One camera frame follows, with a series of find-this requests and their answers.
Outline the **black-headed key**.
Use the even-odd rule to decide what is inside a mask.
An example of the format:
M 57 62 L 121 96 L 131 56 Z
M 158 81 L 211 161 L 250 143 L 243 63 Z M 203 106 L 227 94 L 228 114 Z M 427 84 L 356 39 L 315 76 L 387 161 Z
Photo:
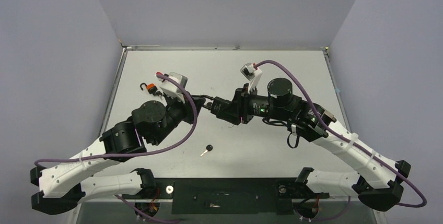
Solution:
M 208 153 L 212 150 L 213 150 L 213 146 L 211 144 L 209 144 L 205 147 L 205 150 L 200 154 L 200 156 L 202 157 L 203 155 L 205 155 L 206 153 Z

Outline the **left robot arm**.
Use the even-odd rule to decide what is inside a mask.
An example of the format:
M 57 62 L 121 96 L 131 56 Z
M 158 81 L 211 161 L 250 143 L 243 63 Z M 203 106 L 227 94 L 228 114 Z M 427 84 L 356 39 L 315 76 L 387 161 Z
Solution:
M 128 174 L 96 176 L 95 174 L 129 160 L 129 154 L 147 151 L 144 141 L 159 145 L 181 122 L 193 124 L 189 102 L 178 99 L 147 101 L 125 121 L 104 132 L 89 147 L 76 154 L 75 162 L 51 168 L 33 168 L 30 181 L 39 191 L 31 197 L 31 207 L 48 215 L 58 215 L 78 204 L 111 195 L 149 198 L 157 192 L 150 169 L 137 168 Z

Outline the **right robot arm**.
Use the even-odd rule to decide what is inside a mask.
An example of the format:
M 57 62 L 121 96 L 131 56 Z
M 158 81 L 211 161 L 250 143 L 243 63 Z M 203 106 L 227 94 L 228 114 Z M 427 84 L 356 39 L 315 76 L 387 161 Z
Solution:
M 410 164 L 385 158 L 368 148 L 333 114 L 294 95 L 292 83 L 286 78 L 272 79 L 266 96 L 243 86 L 236 89 L 232 100 L 215 97 L 208 108 L 218 119 L 233 125 L 260 117 L 266 124 L 283 126 L 297 139 L 324 148 L 352 168 L 343 173 L 303 168 L 294 183 L 301 196 L 325 193 L 356 197 L 378 211 L 387 211 L 401 200 L 402 182 L 410 172 Z

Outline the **orange and black padlock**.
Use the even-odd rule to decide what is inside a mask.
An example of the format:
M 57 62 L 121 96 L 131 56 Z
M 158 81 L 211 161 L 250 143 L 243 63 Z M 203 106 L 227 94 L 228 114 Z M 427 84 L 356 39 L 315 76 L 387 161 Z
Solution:
M 151 84 L 141 83 L 139 87 L 141 90 L 146 90 L 150 95 L 155 95 L 158 91 L 157 86 L 153 83 Z

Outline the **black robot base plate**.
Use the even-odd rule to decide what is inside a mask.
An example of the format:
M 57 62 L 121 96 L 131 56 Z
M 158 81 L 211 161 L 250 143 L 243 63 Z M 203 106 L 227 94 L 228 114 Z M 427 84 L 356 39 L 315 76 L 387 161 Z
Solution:
M 156 186 L 144 195 L 124 199 L 170 199 L 172 214 L 291 215 L 293 201 L 327 199 L 329 193 L 314 193 L 296 178 L 157 178 Z M 204 208 L 209 201 L 220 208 Z

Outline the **aluminium table edge rail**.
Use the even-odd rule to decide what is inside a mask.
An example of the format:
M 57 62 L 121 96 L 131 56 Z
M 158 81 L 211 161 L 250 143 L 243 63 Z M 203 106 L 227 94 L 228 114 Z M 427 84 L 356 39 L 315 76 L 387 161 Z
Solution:
M 328 51 L 328 46 L 300 47 L 300 46 L 166 46 L 166 45 L 127 45 L 126 51 Z

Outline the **key on base plate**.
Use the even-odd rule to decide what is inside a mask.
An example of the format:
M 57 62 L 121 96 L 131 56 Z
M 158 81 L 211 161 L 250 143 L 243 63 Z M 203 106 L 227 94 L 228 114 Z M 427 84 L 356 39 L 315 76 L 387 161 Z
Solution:
M 205 201 L 205 202 L 203 203 L 203 206 L 204 206 L 204 208 L 220 208 L 219 205 L 216 205 L 216 204 L 211 203 L 211 202 L 209 202 L 209 201 Z

